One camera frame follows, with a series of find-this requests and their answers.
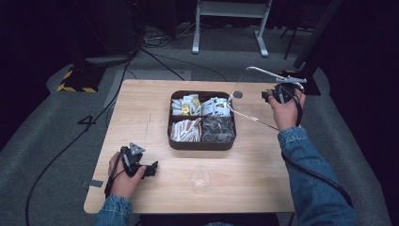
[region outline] black electronic device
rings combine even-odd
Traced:
[[[143,156],[144,151],[145,150],[143,148],[135,145],[134,143],[130,143],[130,148],[126,146],[122,146],[120,148],[120,154],[118,155],[116,165],[112,169],[112,172],[108,177],[108,182],[106,183],[106,187],[104,190],[105,198],[107,198],[110,195],[112,185],[114,184],[114,180],[120,175],[118,173],[116,176],[114,176],[117,164],[119,163],[121,157],[122,157],[124,171],[129,177],[134,177],[141,166],[146,166],[146,171],[144,172],[144,175],[143,177],[141,177],[141,179],[144,179],[144,177],[146,176],[155,175],[156,169],[158,168],[158,161],[152,163],[152,165],[150,166],[140,164],[140,159]]]
[[[294,97],[295,89],[303,92],[303,88],[295,83],[279,83],[275,89],[262,91],[262,98],[269,103],[269,96],[273,96],[280,104],[285,104]]]
[[[158,168],[158,161],[152,163],[151,165],[141,165],[140,160],[143,156],[145,150],[133,143],[130,143],[130,148],[123,146],[120,148],[120,153],[122,154],[122,162],[125,172],[128,176],[134,177],[138,169],[141,166],[146,166],[146,171],[142,177],[154,176],[156,169]]]

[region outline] black divided tray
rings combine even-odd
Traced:
[[[184,96],[189,95],[189,94],[198,94],[199,95],[199,101],[201,103],[204,103],[208,100],[210,100],[213,97],[218,97],[218,98],[226,98],[229,99],[230,95],[225,93],[225,92],[216,92],[216,91],[190,91],[190,90],[179,90],[176,91],[172,94],[170,98],[170,103],[169,103],[169,119],[168,119],[168,141],[170,147],[172,147],[175,150],[198,150],[198,151],[227,151],[232,147],[232,144],[234,143],[235,137],[237,135],[236,129],[235,129],[235,120],[234,120],[234,115],[231,112],[231,122],[233,123],[233,132],[234,132],[234,138],[229,141],[229,142],[178,142],[175,140],[172,140],[170,138],[170,131],[171,131],[171,126],[174,122],[178,121],[183,121],[183,120],[195,120],[197,118],[205,118],[203,116],[174,116],[172,115],[172,100],[173,99],[182,99]]]

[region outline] wooden table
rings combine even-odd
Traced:
[[[125,80],[108,127],[93,180],[103,181],[101,188],[91,187],[85,202],[88,213],[97,213],[104,203],[108,162],[121,146],[129,142],[146,149],[140,161],[149,165],[159,161],[156,175],[141,181],[132,199],[135,213],[261,213],[294,212],[287,169],[280,156],[278,132],[256,121],[235,115],[237,137],[227,151],[178,151],[168,144],[170,96],[177,90],[224,91],[235,83],[161,80]],[[276,125],[270,105],[259,90],[273,84],[240,85],[246,95],[234,108],[249,106]],[[208,190],[194,193],[190,170],[196,165],[210,168],[214,174]]]

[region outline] denim sleeve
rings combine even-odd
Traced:
[[[95,226],[127,226],[130,225],[132,204],[120,196],[110,195],[102,209],[96,215]]]
[[[282,153],[293,163],[338,183],[328,162],[317,152],[304,128],[278,135]],[[357,213],[343,195],[326,182],[287,164],[298,225],[356,225]]]

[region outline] person's left hand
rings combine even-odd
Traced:
[[[127,200],[131,200],[133,195],[135,195],[138,183],[141,181],[141,178],[146,171],[146,166],[140,167],[135,176],[131,178],[126,174],[126,172],[124,172],[123,163],[121,161],[122,157],[120,158],[120,161],[116,163],[118,154],[119,153],[115,153],[109,161],[108,176],[111,174],[114,165],[117,164],[117,168],[114,172],[114,178],[116,178],[114,180],[114,184],[112,185],[110,194],[122,196]]]

